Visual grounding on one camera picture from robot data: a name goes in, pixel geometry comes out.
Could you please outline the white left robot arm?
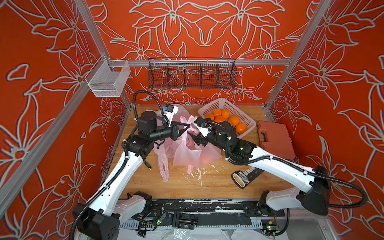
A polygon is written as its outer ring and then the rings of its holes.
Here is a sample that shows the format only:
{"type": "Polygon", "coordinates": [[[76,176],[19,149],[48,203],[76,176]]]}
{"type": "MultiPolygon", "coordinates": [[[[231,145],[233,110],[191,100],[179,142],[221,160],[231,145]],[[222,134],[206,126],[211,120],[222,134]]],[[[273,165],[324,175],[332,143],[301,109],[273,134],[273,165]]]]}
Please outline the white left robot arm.
{"type": "Polygon", "coordinates": [[[134,93],[132,111],[136,125],[129,137],[122,142],[122,155],[98,191],[84,204],[78,204],[74,211],[69,239],[75,239],[76,232],[93,240],[116,240],[120,230],[120,219],[129,219],[141,213],[147,200],[141,195],[134,195],[121,212],[115,213],[120,195],[134,175],[135,171],[146,161],[154,146],[161,146],[165,140],[176,141],[189,128],[189,124],[175,122],[174,116],[179,108],[167,104],[162,106],[156,101],[160,113],[152,111],[137,113],[136,97],[147,94],[152,99],[156,97],[144,90],[134,93]]]}

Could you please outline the pink plastic bag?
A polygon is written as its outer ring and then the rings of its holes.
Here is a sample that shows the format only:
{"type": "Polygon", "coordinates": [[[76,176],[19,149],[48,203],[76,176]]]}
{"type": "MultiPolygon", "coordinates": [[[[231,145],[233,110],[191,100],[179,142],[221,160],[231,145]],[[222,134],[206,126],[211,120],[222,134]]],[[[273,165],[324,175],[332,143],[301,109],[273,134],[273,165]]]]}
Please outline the pink plastic bag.
{"type": "Polygon", "coordinates": [[[188,134],[185,132],[176,141],[166,139],[161,146],[155,145],[154,152],[158,157],[158,167],[164,182],[169,181],[169,159],[173,159],[175,154],[174,166],[193,165],[192,150],[188,148],[187,143],[188,134]]]}
{"type": "Polygon", "coordinates": [[[196,119],[196,117],[190,115],[188,118],[186,116],[180,116],[180,122],[190,124],[190,128],[187,131],[188,134],[188,143],[187,146],[192,150],[192,157],[193,157],[193,165],[187,166],[187,167],[193,167],[193,168],[204,168],[207,166],[201,166],[200,164],[200,156],[201,155],[211,155],[213,158],[213,162],[219,160],[222,158],[222,151],[218,149],[217,147],[213,146],[212,144],[208,144],[207,146],[197,146],[195,142],[192,140],[192,138],[189,136],[189,133],[192,133],[194,135],[197,135],[199,133],[198,129],[193,125],[193,121],[196,119]]]}

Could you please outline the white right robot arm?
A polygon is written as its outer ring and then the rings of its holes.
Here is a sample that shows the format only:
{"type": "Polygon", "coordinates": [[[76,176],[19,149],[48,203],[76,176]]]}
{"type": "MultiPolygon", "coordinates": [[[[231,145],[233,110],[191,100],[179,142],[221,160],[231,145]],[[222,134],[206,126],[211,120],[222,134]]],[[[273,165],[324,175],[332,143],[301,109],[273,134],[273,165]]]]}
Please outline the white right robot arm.
{"type": "Polygon", "coordinates": [[[367,193],[360,187],[329,176],[328,170],[322,166],[315,169],[295,164],[273,155],[263,148],[239,139],[235,128],[229,123],[216,123],[209,119],[196,117],[193,125],[198,135],[192,135],[197,145],[212,144],[225,152],[226,161],[236,166],[249,166],[277,176],[293,185],[283,191],[264,191],[258,206],[264,215],[281,209],[304,208],[307,211],[326,216],[329,208],[354,209],[365,205],[367,193]],[[356,203],[347,205],[331,204],[332,183],[344,185],[361,194],[356,203]]]}

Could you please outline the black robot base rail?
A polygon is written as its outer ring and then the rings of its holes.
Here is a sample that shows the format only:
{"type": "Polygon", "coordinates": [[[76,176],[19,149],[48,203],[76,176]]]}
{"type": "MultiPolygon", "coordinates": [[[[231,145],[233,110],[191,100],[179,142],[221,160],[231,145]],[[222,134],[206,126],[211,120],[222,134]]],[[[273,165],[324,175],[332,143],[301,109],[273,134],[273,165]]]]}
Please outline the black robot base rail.
{"type": "Polygon", "coordinates": [[[139,221],[129,219],[120,225],[126,230],[152,231],[217,228],[221,230],[257,230],[283,227],[284,210],[263,214],[257,199],[153,199],[152,206],[166,212],[159,224],[139,227],[139,221]]]}

